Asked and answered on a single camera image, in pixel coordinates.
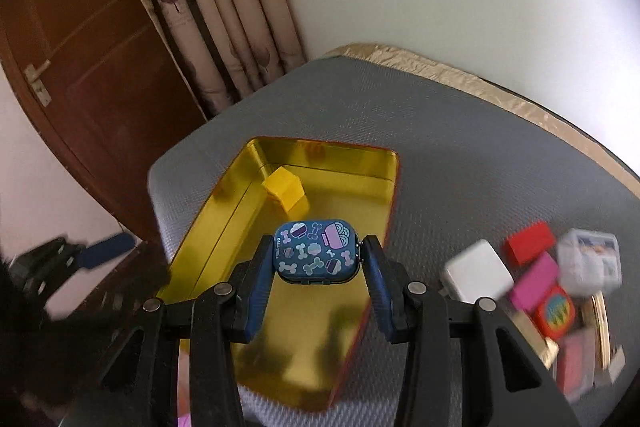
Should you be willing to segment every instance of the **door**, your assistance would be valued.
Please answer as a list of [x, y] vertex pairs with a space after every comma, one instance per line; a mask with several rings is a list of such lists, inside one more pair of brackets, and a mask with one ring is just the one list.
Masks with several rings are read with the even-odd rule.
[[62, 163], [126, 227], [156, 238], [149, 167], [204, 117], [140, 0], [0, 0], [0, 56]]

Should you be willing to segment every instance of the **yellow cube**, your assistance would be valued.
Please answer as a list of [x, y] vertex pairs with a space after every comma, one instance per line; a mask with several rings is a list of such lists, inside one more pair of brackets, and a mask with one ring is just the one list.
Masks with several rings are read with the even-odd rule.
[[289, 212], [305, 196], [300, 178], [284, 167], [279, 167], [265, 179], [262, 186], [280, 202], [285, 212]]

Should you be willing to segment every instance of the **door frame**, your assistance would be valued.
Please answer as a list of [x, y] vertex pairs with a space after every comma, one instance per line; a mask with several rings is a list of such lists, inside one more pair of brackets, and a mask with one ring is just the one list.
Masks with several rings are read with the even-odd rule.
[[11, 90], [18, 100], [20, 107], [29, 119], [31, 125], [44, 140], [49, 150], [60, 161], [62, 166], [98, 203], [103, 206], [124, 227], [136, 234], [140, 239], [160, 244], [157, 229], [151, 230], [143, 221], [138, 219], [135, 212], [130, 211], [103, 190], [98, 180], [83, 165], [74, 152], [67, 146], [62, 136], [57, 133], [42, 110], [40, 102], [27, 84], [20, 68], [15, 61], [14, 54], [4, 29], [4, 21], [0, 17], [0, 65], [9, 81]]

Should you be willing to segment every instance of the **screw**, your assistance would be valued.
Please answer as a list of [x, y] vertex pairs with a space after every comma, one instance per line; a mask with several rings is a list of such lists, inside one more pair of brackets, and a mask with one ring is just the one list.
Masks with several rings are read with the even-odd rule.
[[213, 286], [213, 293], [216, 295], [229, 295], [234, 290], [234, 287], [231, 286], [228, 282], [219, 282], [215, 286]]
[[478, 306], [486, 312], [492, 312], [495, 310], [495, 301], [489, 297], [482, 297], [478, 301]]
[[423, 293], [427, 293], [427, 286], [419, 281], [410, 282], [406, 287], [409, 292], [414, 295], [422, 295]]
[[155, 312], [160, 308], [160, 299], [156, 299], [155, 297], [151, 297], [147, 299], [144, 304], [142, 304], [142, 309], [145, 312]]

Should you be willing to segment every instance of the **gray textured tablecloth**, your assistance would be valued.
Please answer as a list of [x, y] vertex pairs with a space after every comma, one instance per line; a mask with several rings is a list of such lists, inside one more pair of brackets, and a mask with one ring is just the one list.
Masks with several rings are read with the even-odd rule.
[[[572, 227], [614, 233], [623, 285], [607, 298], [609, 328], [625, 347], [613, 387], [575, 411], [599, 425], [640, 365], [640, 201], [620, 182], [547, 131], [458, 90], [352, 58], [315, 60], [229, 108], [163, 155], [149, 174], [167, 256], [247, 140], [287, 136], [391, 148], [401, 172], [389, 257], [412, 277], [436, 283], [444, 262], [487, 239], [544, 219], [557, 235]], [[405, 348], [367, 327], [340, 402], [324, 413], [287, 409], [241, 388], [243, 407], [267, 427], [387, 426], [393, 422]], [[450, 424], [460, 424], [460, 367]]]

